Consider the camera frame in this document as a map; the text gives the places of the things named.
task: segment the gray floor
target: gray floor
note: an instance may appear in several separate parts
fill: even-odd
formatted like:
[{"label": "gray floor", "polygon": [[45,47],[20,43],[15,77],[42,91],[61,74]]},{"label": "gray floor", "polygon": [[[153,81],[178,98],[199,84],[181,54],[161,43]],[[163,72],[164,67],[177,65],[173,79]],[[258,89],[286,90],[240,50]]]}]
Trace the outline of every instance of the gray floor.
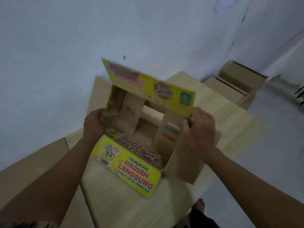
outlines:
[{"label": "gray floor", "polygon": [[[303,109],[291,95],[265,85],[248,111],[263,119],[267,127],[235,161],[304,203]],[[219,179],[202,198],[205,214],[220,227],[254,227]]]}]

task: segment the forearm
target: forearm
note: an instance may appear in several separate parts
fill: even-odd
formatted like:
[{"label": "forearm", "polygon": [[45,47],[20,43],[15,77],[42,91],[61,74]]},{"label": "forearm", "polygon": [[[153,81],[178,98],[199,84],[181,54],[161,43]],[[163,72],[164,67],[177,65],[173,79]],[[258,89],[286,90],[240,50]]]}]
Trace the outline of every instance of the forearm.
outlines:
[{"label": "forearm", "polygon": [[217,149],[204,160],[256,227],[304,227],[304,204],[264,182]]},{"label": "forearm", "polygon": [[61,224],[96,142],[81,139],[51,169],[0,211],[0,221],[49,221]]}]

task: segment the green square label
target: green square label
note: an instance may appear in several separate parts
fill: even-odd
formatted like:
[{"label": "green square label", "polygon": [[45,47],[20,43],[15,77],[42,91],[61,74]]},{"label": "green square label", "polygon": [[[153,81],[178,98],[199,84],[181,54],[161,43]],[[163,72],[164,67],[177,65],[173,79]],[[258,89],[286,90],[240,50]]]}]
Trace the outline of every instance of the green square label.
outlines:
[{"label": "green square label", "polygon": [[191,94],[188,94],[185,92],[181,92],[180,94],[181,94],[181,96],[179,98],[179,103],[186,105],[186,106],[190,106]]}]

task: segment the person's leg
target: person's leg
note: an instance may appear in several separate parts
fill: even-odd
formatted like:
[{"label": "person's leg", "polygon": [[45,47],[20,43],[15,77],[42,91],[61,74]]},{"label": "person's leg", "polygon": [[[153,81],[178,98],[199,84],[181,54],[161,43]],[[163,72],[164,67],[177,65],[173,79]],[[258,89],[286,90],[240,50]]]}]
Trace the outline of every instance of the person's leg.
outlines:
[{"label": "person's leg", "polygon": [[214,220],[204,215],[205,203],[202,199],[196,201],[192,206],[188,217],[191,228],[220,228]]}]

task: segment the person's left arm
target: person's left arm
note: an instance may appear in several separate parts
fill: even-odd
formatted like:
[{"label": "person's left arm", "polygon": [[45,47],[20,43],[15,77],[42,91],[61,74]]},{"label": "person's left arm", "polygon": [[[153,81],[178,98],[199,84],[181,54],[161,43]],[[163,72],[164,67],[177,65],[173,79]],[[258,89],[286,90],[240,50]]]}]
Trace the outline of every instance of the person's left arm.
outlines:
[{"label": "person's left arm", "polygon": [[62,223],[91,151],[105,132],[102,112],[102,109],[98,109],[85,118],[83,137],[51,169],[28,185],[0,211],[0,222]]}]

